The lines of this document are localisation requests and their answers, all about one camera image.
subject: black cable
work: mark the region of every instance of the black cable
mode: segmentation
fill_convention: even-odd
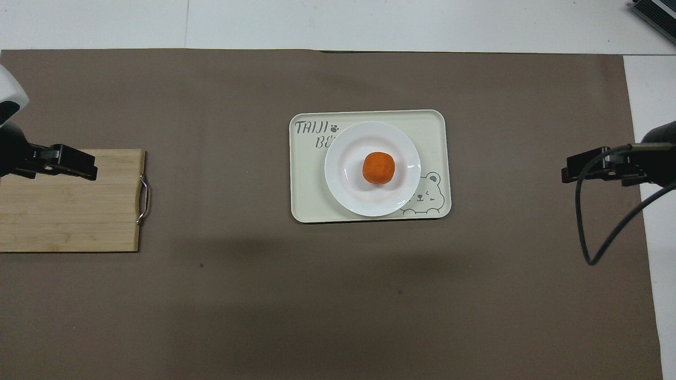
[[[673,183],[667,185],[666,187],[663,187],[660,189],[660,191],[657,191],[655,194],[651,195],[650,197],[646,198],[643,202],[638,204],[636,207],[634,207],[622,220],[620,220],[620,223],[617,224],[617,226],[612,230],[612,232],[608,235],[606,238],[606,241],[603,242],[601,245],[601,248],[599,248],[598,252],[596,252],[596,255],[594,255],[594,258],[589,257],[589,251],[587,250],[587,241],[585,240],[585,231],[584,231],[584,226],[582,225],[582,207],[580,204],[580,194],[582,192],[582,181],[585,180],[585,177],[587,174],[589,174],[590,170],[592,169],[592,166],[594,166],[598,161],[602,160],[606,156],[609,156],[614,153],[623,153],[626,151],[631,150],[631,145],[622,145],[620,147],[615,147],[612,149],[609,149],[598,156],[592,158],[584,168],[582,168],[582,171],[580,172],[580,175],[577,178],[577,185],[575,186],[575,213],[577,215],[577,233],[580,238],[580,246],[582,247],[582,254],[585,257],[585,261],[589,265],[596,265],[599,260],[601,260],[601,257],[603,256],[604,253],[606,253],[606,250],[610,246],[610,243],[617,237],[617,235],[622,231],[623,228],[629,223],[629,221],[636,216],[641,210],[644,208],[648,207],[649,204],[652,202],[656,201],[659,197],[662,195],[676,189],[676,181]]]

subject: bear ear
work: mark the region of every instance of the bear ear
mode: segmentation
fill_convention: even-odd
[[[427,173],[427,178],[434,183],[439,182],[439,175],[435,172]]]

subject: bear face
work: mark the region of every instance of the bear face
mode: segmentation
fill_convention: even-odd
[[[440,214],[445,203],[441,194],[441,178],[436,172],[429,172],[420,178],[415,194],[400,208],[406,214]]]

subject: orange fruit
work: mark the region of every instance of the orange fruit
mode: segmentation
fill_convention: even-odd
[[[391,155],[382,151],[370,153],[364,159],[362,175],[369,183],[384,185],[394,176],[394,159]]]

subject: white plate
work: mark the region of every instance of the white plate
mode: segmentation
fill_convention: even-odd
[[[364,158],[382,151],[394,159],[394,176],[384,185],[364,179]],[[348,210],[364,216],[388,215],[401,208],[420,182],[420,156],[411,139],[384,122],[360,122],[331,143],[324,175],[333,197]]]

